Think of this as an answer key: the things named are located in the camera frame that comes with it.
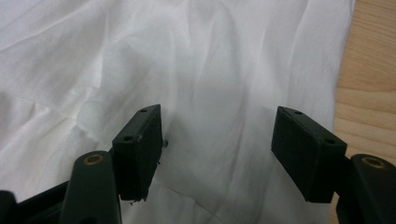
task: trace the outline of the crumpled cloth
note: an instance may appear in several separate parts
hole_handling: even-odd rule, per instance
[[[148,200],[123,223],[327,223],[271,152],[278,105],[331,129],[354,0],[0,3],[0,189],[18,202],[161,104]]]

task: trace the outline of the screw hole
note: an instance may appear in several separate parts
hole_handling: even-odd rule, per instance
[[[364,157],[361,159],[364,163],[377,169],[385,168],[385,163],[373,157]]]
[[[329,143],[329,144],[334,144],[335,143],[335,141],[332,140],[332,139],[325,139],[324,141]]]
[[[84,159],[84,163],[86,165],[95,165],[97,163],[102,162],[104,157],[101,154],[93,154],[87,158]]]
[[[134,138],[132,136],[125,136],[124,137],[124,141],[125,142],[131,142],[132,140],[134,140]]]
[[[94,217],[87,217],[82,219],[78,224],[96,224],[97,219]]]

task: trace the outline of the wood grain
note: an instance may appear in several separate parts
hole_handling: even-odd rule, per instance
[[[337,85],[334,131],[347,155],[396,164],[396,1],[357,0]],[[330,223],[338,223],[334,196]]]

